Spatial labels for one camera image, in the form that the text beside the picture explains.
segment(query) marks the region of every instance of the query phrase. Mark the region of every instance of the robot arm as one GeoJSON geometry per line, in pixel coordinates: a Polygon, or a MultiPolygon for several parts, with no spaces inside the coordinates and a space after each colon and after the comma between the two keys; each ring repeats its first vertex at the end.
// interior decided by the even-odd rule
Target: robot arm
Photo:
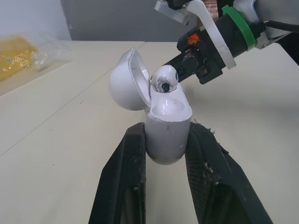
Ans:
{"type": "Polygon", "coordinates": [[[236,66],[234,58],[256,47],[281,42],[299,32],[299,1],[218,0],[219,19],[214,22],[201,0],[158,1],[155,9],[187,24],[196,15],[201,29],[194,28],[177,44],[180,55],[166,64],[178,72],[179,82],[195,74],[205,84],[236,66]]]}

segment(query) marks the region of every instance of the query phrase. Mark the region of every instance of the background wall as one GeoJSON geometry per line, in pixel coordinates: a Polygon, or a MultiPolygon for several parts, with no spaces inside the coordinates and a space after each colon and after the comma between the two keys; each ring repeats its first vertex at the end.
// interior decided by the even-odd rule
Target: background wall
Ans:
{"type": "Polygon", "coordinates": [[[62,40],[69,40],[60,0],[2,0],[0,35],[28,30],[43,30],[62,40]]]}
{"type": "Polygon", "coordinates": [[[178,41],[195,26],[157,12],[157,0],[61,0],[73,40],[178,41]]]}

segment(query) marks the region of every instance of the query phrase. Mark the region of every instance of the black cable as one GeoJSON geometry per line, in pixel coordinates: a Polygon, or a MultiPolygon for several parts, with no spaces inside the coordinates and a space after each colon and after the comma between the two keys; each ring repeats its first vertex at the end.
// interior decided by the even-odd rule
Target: black cable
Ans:
{"type": "Polygon", "coordinates": [[[271,28],[275,28],[275,29],[281,29],[281,30],[289,31],[289,32],[293,32],[293,33],[299,33],[299,25],[287,24],[287,23],[276,22],[276,21],[265,22],[265,25],[267,27],[271,27],[271,28]]]}

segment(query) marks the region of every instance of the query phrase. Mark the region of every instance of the robotic end effector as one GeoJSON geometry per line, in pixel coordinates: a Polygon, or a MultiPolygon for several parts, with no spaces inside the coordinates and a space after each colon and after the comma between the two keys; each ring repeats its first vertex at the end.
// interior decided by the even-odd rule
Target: robotic end effector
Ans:
{"type": "MultiPolygon", "coordinates": [[[[218,0],[218,8],[221,7],[221,3],[223,6],[224,1],[218,0]]],[[[155,7],[157,11],[183,24],[186,24],[189,16],[195,14],[205,27],[202,31],[194,28],[182,36],[177,44],[181,54],[166,63],[172,65],[177,70],[179,82],[196,74],[200,83],[205,84],[221,75],[224,67],[228,69],[234,67],[234,58],[243,52],[254,47],[261,49],[280,40],[290,32],[299,32],[299,25],[261,21],[253,7],[255,1],[226,1],[231,5],[233,4],[234,7],[223,7],[223,16],[219,10],[221,17],[215,23],[210,15],[208,15],[209,18],[205,15],[208,11],[201,0],[167,0],[167,3],[157,2],[155,7]],[[270,36],[275,35],[278,29],[282,30],[284,34],[271,39],[270,36]]]]}

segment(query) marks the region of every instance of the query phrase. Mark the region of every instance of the orange label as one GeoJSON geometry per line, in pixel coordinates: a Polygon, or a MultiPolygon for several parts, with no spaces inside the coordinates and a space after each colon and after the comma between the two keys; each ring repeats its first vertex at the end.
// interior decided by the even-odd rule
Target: orange label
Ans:
{"type": "Polygon", "coordinates": [[[196,44],[198,41],[200,41],[197,34],[193,34],[193,35],[187,37],[187,39],[188,39],[188,44],[196,44]]]}

